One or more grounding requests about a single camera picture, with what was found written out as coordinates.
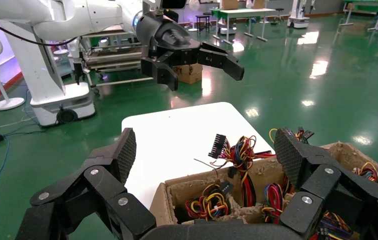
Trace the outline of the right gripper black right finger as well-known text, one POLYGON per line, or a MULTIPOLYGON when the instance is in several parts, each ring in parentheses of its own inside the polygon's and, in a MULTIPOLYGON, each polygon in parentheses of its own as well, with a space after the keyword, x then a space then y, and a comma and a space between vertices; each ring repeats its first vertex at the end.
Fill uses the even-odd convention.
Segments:
POLYGON ((287 128, 276 131, 276 158, 296 190, 280 225, 306 240, 325 212, 339 215, 363 240, 378 240, 378 183, 342 166, 324 148, 299 141, 287 128))

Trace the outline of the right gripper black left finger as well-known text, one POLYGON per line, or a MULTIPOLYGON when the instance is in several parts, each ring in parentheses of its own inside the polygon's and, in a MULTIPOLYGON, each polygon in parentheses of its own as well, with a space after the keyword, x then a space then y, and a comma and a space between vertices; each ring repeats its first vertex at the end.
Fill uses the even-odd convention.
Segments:
POLYGON ((136 157, 133 129, 94 149, 74 173, 36 192, 16 239, 66 240, 96 214, 118 240, 139 240, 156 226, 154 215, 125 187, 136 157))

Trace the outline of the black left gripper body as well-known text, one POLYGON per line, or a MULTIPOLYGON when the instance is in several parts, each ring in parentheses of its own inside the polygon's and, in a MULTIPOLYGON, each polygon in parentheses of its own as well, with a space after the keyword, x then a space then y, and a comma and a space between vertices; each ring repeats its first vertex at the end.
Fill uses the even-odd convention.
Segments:
POLYGON ((200 42, 193 40, 182 26, 165 15, 157 15, 153 11, 146 13, 135 29, 137 39, 143 45, 143 57, 156 60, 164 57, 170 66, 198 62, 200 42))

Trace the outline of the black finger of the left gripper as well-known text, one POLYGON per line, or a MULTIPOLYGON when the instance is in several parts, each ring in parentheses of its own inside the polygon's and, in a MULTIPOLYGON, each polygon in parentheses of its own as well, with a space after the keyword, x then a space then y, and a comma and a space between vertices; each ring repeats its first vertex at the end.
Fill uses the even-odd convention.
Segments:
POLYGON ((222 69, 236 81, 241 81, 245 69, 239 60, 226 50, 206 42, 201 43, 198 50, 198 63, 201 65, 222 69))
POLYGON ((140 59, 140 70, 145 76, 152 77, 158 84, 167 85, 171 91, 178 90, 178 75, 172 69, 179 58, 178 50, 168 50, 161 56, 149 49, 143 49, 140 59))

